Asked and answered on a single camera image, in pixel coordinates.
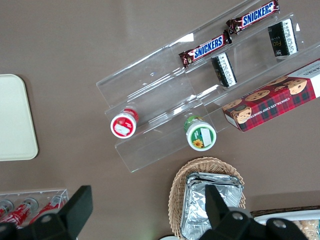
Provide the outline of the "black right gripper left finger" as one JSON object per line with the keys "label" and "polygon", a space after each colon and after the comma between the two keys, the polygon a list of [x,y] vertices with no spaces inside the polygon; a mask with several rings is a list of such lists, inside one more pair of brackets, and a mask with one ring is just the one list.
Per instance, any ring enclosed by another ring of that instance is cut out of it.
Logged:
{"label": "black right gripper left finger", "polygon": [[57,213],[47,213],[34,223],[17,229],[0,224],[2,240],[75,240],[93,212],[92,187],[82,185]]}

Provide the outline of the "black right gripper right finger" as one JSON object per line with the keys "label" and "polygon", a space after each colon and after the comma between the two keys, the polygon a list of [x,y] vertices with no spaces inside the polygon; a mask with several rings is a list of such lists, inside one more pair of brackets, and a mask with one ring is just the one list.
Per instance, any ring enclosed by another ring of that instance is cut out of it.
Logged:
{"label": "black right gripper right finger", "polygon": [[211,229],[201,240],[306,240],[291,221],[270,218],[266,224],[256,222],[242,208],[230,209],[214,185],[205,187],[205,210]]}

